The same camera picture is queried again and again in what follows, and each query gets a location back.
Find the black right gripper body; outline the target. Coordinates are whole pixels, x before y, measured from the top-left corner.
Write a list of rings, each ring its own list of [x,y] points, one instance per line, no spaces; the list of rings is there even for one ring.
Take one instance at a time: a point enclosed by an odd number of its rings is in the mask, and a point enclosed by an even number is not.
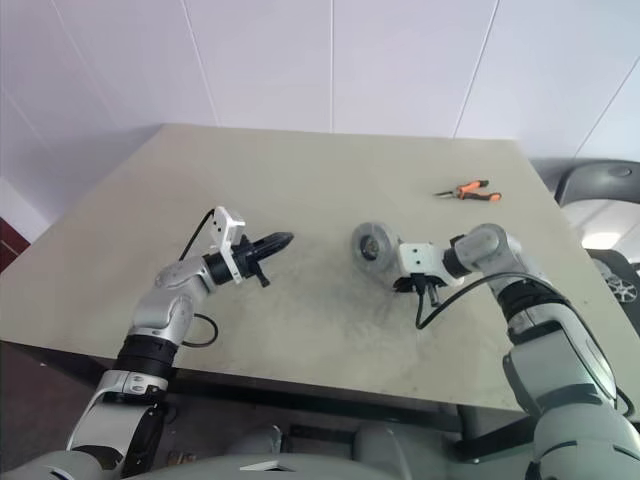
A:
[[[444,286],[444,281],[437,276],[426,275],[423,273],[412,273],[408,277],[403,278],[412,278],[414,281],[415,292],[419,296],[424,296],[426,292],[427,285],[436,285],[438,288]]]

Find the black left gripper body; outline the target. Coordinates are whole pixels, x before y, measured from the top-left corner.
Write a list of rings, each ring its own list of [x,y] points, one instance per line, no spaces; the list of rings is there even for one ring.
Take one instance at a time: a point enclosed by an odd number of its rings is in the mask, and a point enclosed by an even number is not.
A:
[[[261,267],[261,261],[267,257],[268,241],[266,237],[251,241],[246,235],[243,235],[240,243],[233,247],[233,259],[242,278],[256,277],[263,288],[270,285],[270,281]]]

